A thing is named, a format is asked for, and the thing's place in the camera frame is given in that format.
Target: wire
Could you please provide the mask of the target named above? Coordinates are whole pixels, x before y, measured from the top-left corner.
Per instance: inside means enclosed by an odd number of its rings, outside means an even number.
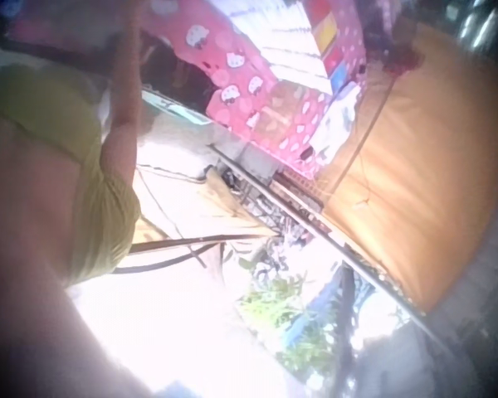
[[[168,215],[166,214],[166,212],[164,211],[164,209],[162,208],[162,206],[160,206],[160,203],[159,201],[157,201],[157,198],[155,197],[155,195],[151,192],[151,189],[149,189],[149,185],[148,183],[145,181],[144,179],[144,176],[142,175],[142,172],[140,171],[140,169],[137,168],[137,172],[139,172],[139,176],[140,176],[140,179],[142,180],[142,182],[144,183],[144,186],[146,187],[146,189],[148,190],[148,193],[149,195],[153,198],[153,200],[155,201],[155,204],[157,205],[157,207],[159,208],[159,210],[163,213],[164,217],[166,218],[166,220],[168,220],[173,228],[175,229],[175,231],[178,233],[179,237],[181,239],[184,239],[184,236],[183,234],[181,234],[181,231],[179,230],[179,228],[177,227],[177,225],[168,217]],[[207,266],[205,265],[205,263],[203,262],[203,260],[201,260],[201,258],[199,257],[199,255],[197,255],[193,250],[192,250],[192,246],[191,245],[187,245],[186,246],[188,248],[188,250],[190,250],[190,253],[192,255],[192,257],[194,259],[196,259],[196,261],[204,268],[206,269]]]
[[[114,275],[127,275],[127,274],[140,274],[142,272],[155,271],[157,269],[168,268],[169,266],[183,263],[186,260],[190,260],[193,255],[201,255],[205,251],[211,249],[212,247],[218,245],[218,243],[213,243],[211,245],[205,245],[200,247],[193,253],[188,253],[187,255],[181,255],[180,257],[176,257],[175,259],[165,260],[160,263],[151,264],[151,265],[140,265],[136,267],[121,267],[113,270],[112,274]]]

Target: metal pole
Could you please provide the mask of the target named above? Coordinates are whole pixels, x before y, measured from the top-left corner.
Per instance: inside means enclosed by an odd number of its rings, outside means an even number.
[[[296,220],[304,228],[306,228],[312,235],[325,240],[329,245],[336,249],[347,261],[347,264],[356,271],[362,278],[372,284],[376,289],[385,292],[399,307],[409,314],[409,317],[419,326],[435,343],[442,348],[444,352],[447,352],[453,356],[456,353],[443,341],[443,339],[434,332],[425,322],[423,316],[403,297],[400,297],[395,291],[389,289],[382,281],[376,278],[371,272],[369,272],[369,267],[362,264],[355,256],[345,249],[344,247],[338,245],[338,243],[325,234],[320,228],[314,226],[309,220],[306,220],[294,207],[292,207],[288,202],[282,199],[279,195],[274,193],[269,187],[262,184],[257,178],[251,175],[246,169],[234,162],[223,152],[218,150],[213,145],[209,145],[209,148],[215,152],[226,165],[228,165],[232,170],[241,174],[250,184],[254,186],[262,195],[267,197],[273,204],[277,205],[286,212],[288,216]]]

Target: person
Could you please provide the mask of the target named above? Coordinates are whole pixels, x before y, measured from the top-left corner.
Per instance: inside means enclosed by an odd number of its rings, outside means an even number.
[[[0,396],[147,396],[106,357],[63,289],[111,271],[139,217],[143,2],[127,3],[103,144],[71,75],[0,69]]]

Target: yellow shirt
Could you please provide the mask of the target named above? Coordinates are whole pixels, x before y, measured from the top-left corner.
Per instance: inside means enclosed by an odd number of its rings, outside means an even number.
[[[69,283],[110,272],[128,254],[140,205],[133,188],[100,168],[100,122],[70,81],[27,66],[0,69],[0,116],[81,165]]]

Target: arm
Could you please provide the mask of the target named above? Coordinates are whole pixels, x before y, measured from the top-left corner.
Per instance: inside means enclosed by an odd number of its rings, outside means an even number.
[[[136,145],[139,133],[142,87],[140,81],[141,1],[134,0],[124,16],[124,32],[117,49],[111,89],[110,132],[101,148],[100,165],[105,172],[114,172],[129,185],[136,166]]]
[[[0,249],[0,396],[141,397],[37,250]]]

